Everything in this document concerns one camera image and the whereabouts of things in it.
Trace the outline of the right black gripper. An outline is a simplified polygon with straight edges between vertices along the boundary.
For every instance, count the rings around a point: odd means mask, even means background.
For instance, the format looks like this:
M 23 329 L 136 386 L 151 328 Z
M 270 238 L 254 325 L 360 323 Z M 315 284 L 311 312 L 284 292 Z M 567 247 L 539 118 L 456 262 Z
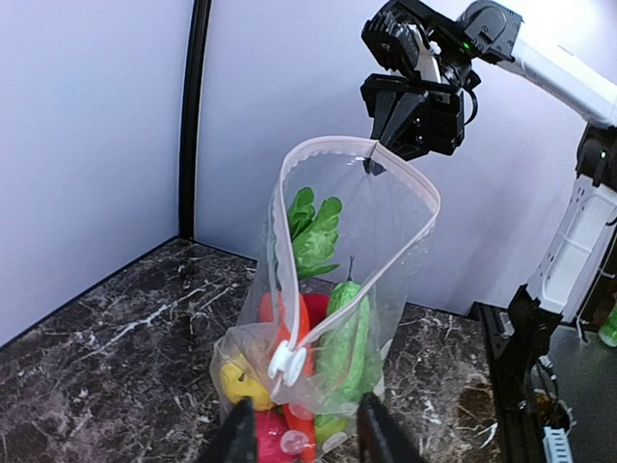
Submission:
M 402 159 L 431 151 L 451 155 L 465 138 L 465 125 L 477 115 L 473 90 L 480 83 L 475 72 L 456 85 L 371 74 L 361 86 L 373 119 L 371 138 Z

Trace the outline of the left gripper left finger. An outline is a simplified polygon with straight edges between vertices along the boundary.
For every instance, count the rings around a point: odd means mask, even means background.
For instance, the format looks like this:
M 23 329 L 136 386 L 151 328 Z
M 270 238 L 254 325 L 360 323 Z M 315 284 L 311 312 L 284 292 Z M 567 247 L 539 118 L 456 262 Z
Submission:
M 198 463 L 256 462 L 258 444 L 253 401 L 238 401 L 219 427 L 213 441 L 201 452 Z

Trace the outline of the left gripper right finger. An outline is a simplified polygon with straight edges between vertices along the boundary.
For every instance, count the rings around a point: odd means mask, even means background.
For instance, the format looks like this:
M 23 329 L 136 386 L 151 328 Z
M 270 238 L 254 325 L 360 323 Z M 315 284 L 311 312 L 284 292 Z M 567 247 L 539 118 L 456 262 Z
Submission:
M 424 463 L 425 459 L 374 393 L 362 396 L 357 412 L 360 462 Z

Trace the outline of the red toy apple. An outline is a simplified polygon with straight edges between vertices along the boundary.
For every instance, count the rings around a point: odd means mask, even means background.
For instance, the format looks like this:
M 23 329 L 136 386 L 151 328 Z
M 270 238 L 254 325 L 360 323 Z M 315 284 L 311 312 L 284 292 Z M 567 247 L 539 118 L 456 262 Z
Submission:
M 282 451 L 282 435 L 288 430 L 285 418 L 277 411 L 255 413 L 257 461 L 259 463 L 291 462 L 293 458 Z

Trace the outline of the yellow toy lemon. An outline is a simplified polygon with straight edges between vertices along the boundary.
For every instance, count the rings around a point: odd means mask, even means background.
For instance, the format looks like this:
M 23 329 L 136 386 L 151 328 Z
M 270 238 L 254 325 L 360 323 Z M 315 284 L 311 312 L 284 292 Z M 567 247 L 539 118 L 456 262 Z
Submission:
M 221 366 L 220 378 L 223 392 L 232 404 L 249 397 L 258 412 L 268 411 L 275 407 L 269 392 L 253 374 L 250 365 L 242 354 L 224 361 Z

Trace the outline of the green toy cucumber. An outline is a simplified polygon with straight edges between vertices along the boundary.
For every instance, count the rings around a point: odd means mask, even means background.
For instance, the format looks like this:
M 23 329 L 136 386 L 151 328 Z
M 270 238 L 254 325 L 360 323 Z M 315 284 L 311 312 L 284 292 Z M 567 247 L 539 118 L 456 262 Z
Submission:
M 342 410 L 340 414 L 330 411 L 315 417 L 315 435 L 320 446 L 347 429 L 348 417 L 356 414 L 362 395 L 378 379 L 380 362 L 371 336 L 374 306 L 372 295 L 365 295 L 342 324 L 319 340 L 315 372 L 331 394 L 327 408 Z

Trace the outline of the clear zip top bag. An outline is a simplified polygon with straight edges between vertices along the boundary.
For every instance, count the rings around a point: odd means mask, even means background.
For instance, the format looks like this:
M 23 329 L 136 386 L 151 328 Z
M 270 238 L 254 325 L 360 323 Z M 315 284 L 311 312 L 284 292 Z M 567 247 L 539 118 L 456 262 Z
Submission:
M 441 207 L 440 194 L 430 180 L 377 141 L 327 136 L 307 140 L 292 149 L 284 158 L 273 187 L 260 256 L 248 295 L 235 324 L 213 347 L 210 375 L 223 419 L 235 405 L 223 392 L 220 372 L 224 361 L 242 354 L 270 394 L 265 370 L 277 325 L 259 319 L 259 306 L 262 297 L 274 287 L 268 245 L 272 229 L 271 202 L 279 185 L 287 203 L 304 186 L 312 188 L 317 204 L 331 196 L 342 202 L 333 258 L 338 268 L 300 282 L 302 294 L 319 292 L 330 296 L 328 316 L 310 331 L 307 340 L 314 342 L 316 367 L 320 338 L 342 324 L 364 296 L 371 294 L 375 303 L 371 336 L 380 366 L 378 379 L 367 393 L 375 395 L 383 391 L 385 359 Z M 316 372 L 304 383 L 302 391 L 302 402 L 315 417 L 330 411 L 342 412 L 338 407 L 327 408 L 331 394 Z M 356 414 L 348 417 L 344 432 L 323 446 L 317 444 L 317 459 L 355 433 L 359 405 L 360 401 Z

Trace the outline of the red toy tomato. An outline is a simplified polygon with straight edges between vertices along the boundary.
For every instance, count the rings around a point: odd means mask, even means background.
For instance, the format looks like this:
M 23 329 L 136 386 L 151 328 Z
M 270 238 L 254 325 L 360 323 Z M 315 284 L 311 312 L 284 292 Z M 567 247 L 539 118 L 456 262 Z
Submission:
M 303 293 L 302 296 L 308 311 L 309 328 L 312 330 L 328 316 L 330 296 L 319 292 Z

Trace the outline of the orange toy carrot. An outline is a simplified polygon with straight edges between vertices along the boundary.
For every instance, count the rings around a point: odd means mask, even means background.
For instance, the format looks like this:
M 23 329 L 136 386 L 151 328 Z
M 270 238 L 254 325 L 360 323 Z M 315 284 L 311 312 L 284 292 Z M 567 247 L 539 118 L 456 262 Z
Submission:
M 292 432 L 282 449 L 302 462 L 314 462 L 317 460 L 315 415 L 302 402 L 302 387 L 315 374 L 314 342 L 307 340 L 311 331 L 310 315 L 300 282 L 338 268 L 333 258 L 342 202 L 331 196 L 317 204 L 312 188 L 304 186 L 287 203 L 279 185 L 274 190 L 271 206 L 268 264 L 274 287 L 262 297 L 259 319 L 275 323 L 277 328 L 267 354 L 265 375 L 270 397 L 282 408 L 288 430 Z

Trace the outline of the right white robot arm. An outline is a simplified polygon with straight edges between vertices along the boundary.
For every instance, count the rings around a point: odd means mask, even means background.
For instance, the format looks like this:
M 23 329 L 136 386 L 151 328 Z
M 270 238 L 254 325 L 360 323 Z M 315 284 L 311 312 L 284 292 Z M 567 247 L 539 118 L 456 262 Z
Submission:
M 454 18 L 389 1 L 362 40 L 383 69 L 362 85 L 373 137 L 406 160 L 437 155 L 445 217 L 423 299 L 505 305 L 496 392 L 532 411 L 531 372 L 616 217 L 616 86 L 502 1 Z

